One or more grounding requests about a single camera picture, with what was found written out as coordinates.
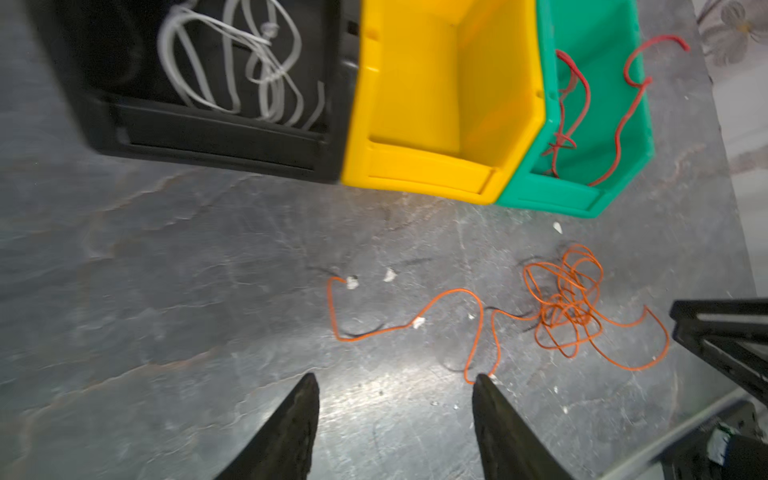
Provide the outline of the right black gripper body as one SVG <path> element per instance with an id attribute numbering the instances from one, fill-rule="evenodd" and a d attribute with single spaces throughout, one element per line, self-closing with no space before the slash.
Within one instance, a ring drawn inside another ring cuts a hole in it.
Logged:
<path id="1" fill-rule="evenodd" d="M 767 432 L 755 405 L 740 400 L 661 456 L 666 479 L 766 479 Z"/>

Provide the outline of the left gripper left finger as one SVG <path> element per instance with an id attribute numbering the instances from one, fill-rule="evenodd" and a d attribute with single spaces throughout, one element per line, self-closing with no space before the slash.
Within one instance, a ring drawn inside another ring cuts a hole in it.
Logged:
<path id="1" fill-rule="evenodd" d="M 316 376 L 307 373 L 216 480 L 307 478 L 319 408 Z"/>

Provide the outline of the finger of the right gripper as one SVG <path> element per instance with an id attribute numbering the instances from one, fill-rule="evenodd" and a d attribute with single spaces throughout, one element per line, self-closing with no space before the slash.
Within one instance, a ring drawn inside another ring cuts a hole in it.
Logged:
<path id="1" fill-rule="evenodd" d="M 767 403 L 767 300 L 676 300 L 674 340 Z"/>

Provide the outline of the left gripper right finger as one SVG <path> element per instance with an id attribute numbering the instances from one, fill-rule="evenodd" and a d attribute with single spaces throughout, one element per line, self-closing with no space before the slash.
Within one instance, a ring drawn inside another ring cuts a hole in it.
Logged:
<path id="1" fill-rule="evenodd" d="M 473 385 L 472 409 L 486 479 L 572 479 L 485 374 Z"/>

